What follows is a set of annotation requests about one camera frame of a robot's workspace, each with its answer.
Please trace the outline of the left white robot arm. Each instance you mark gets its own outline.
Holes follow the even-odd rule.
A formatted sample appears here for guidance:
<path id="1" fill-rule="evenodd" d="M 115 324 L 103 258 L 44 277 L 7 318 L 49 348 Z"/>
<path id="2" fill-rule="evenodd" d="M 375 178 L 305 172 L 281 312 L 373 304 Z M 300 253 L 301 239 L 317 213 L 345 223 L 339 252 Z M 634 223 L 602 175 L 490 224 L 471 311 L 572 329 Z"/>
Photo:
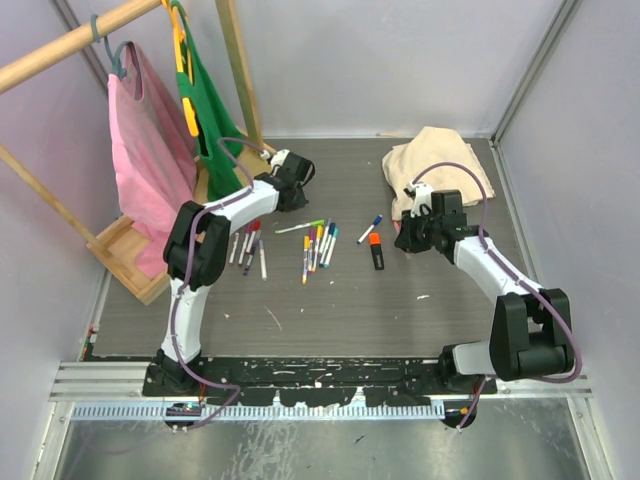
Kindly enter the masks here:
<path id="1" fill-rule="evenodd" d="M 201 324 L 212 285 L 222 275 L 230 236 L 273 212 L 291 212 L 308 204 L 303 188 L 315 175 L 313 162 L 288 150 L 271 159 L 271 170 L 240 190 L 213 202 L 184 203 L 163 252 L 168 267 L 171 306 L 160 351 L 172 364 L 165 385 L 178 396 L 194 393 L 199 370 L 189 365 L 201 353 Z"/>

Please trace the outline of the orange black highlighter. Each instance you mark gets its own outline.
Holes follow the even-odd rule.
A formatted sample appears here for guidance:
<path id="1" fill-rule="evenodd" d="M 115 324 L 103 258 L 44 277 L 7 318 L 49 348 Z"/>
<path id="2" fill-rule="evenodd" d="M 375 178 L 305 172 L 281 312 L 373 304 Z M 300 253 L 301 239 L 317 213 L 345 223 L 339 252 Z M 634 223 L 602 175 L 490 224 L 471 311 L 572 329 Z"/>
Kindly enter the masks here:
<path id="1" fill-rule="evenodd" d="M 380 236 L 376 232 L 372 232 L 368 236 L 370 250 L 372 254 L 372 260 L 374 269 L 381 271 L 385 269 L 383 250 L 381 245 Z"/>

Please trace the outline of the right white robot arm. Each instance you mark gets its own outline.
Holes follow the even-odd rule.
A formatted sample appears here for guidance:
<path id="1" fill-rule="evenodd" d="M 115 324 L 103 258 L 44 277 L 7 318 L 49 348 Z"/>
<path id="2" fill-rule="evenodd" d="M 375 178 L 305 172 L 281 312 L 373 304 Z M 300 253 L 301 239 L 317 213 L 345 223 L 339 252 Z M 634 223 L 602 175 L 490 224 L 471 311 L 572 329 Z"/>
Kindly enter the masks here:
<path id="1" fill-rule="evenodd" d="M 395 246 L 406 253 L 436 250 L 466 273 L 494 308 L 488 340 L 442 349 L 442 388 L 462 393 L 480 375 L 513 381 L 571 372 L 576 360 L 567 295 L 528 279 L 478 225 L 469 224 L 459 191 L 418 183 L 404 193 L 412 206 L 401 214 Z"/>

